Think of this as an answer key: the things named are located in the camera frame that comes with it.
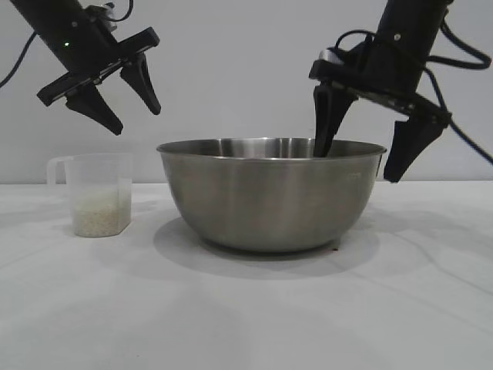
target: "plastic measuring cup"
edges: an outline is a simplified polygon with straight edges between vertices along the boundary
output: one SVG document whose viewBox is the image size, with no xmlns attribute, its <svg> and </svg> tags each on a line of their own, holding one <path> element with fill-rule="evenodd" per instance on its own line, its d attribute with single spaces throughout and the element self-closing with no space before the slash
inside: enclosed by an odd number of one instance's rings
<svg viewBox="0 0 493 370">
<path fill-rule="evenodd" d="M 53 158 L 46 169 L 49 186 L 56 184 L 59 163 L 65 164 L 74 234 L 120 234 L 131 221 L 132 155 L 95 153 Z"/>
</svg>

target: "cup handle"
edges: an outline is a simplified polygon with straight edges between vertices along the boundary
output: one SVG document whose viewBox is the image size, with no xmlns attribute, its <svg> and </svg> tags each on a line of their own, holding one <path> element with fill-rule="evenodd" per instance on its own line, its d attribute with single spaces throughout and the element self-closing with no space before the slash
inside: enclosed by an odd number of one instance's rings
<svg viewBox="0 0 493 370">
<path fill-rule="evenodd" d="M 58 156 L 48 161 L 46 165 L 46 183 L 49 187 L 56 185 L 56 167 L 60 162 L 73 160 L 73 156 Z"/>
</svg>

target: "white tabletop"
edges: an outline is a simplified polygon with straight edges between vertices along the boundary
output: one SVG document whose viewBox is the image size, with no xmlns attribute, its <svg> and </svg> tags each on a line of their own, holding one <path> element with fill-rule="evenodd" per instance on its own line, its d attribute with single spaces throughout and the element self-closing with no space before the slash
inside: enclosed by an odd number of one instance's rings
<svg viewBox="0 0 493 370">
<path fill-rule="evenodd" d="M 0 187 L 2 370 L 493 368 L 493 183 L 377 183 L 340 250 L 206 246 L 166 185 L 118 237 Z"/>
</svg>

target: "bowl rim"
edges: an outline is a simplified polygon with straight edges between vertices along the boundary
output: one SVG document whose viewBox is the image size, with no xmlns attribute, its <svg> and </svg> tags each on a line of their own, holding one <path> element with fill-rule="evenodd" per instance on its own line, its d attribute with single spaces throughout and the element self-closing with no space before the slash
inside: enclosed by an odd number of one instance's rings
<svg viewBox="0 0 493 370">
<path fill-rule="evenodd" d="M 232 141 L 246 141 L 246 140 L 314 140 L 312 137 L 221 137 L 221 138 L 209 138 L 209 139 L 192 139 L 192 140 L 177 140 L 171 141 L 168 143 L 163 143 L 157 146 L 156 150 L 161 154 L 166 154 L 170 156 L 184 156 L 191 158 L 210 158 L 215 160 L 241 160 L 248 162 L 332 162 L 336 160 L 356 160 L 361 158 L 369 158 L 373 156 L 382 156 L 387 152 L 387 148 L 382 145 L 375 143 L 368 143 L 365 141 L 357 141 L 357 140 L 339 140 L 334 139 L 334 142 L 340 143 L 356 143 L 356 144 L 364 144 L 369 146 L 374 146 L 375 152 L 368 154 L 359 154 L 354 156 L 331 156 L 331 157 L 309 157 L 309 158 L 274 158 L 274 157 L 265 157 L 265 158 L 251 158 L 251 157 L 243 157 L 243 156 L 210 156 L 204 154 L 195 154 L 195 153 L 177 153 L 177 152 L 169 152 L 166 150 L 167 146 L 171 146 L 179 143 L 198 143 L 198 142 L 206 142 L 206 141 L 218 141 L 218 140 L 232 140 Z"/>
</svg>

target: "rice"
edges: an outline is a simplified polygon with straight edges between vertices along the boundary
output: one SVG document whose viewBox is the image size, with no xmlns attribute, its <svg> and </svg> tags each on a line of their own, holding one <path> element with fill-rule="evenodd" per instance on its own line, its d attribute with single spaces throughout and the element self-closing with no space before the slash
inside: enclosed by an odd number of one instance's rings
<svg viewBox="0 0 493 370">
<path fill-rule="evenodd" d="M 80 237 L 120 234 L 130 224 L 131 203 L 130 192 L 86 197 L 72 210 L 74 234 Z"/>
</svg>

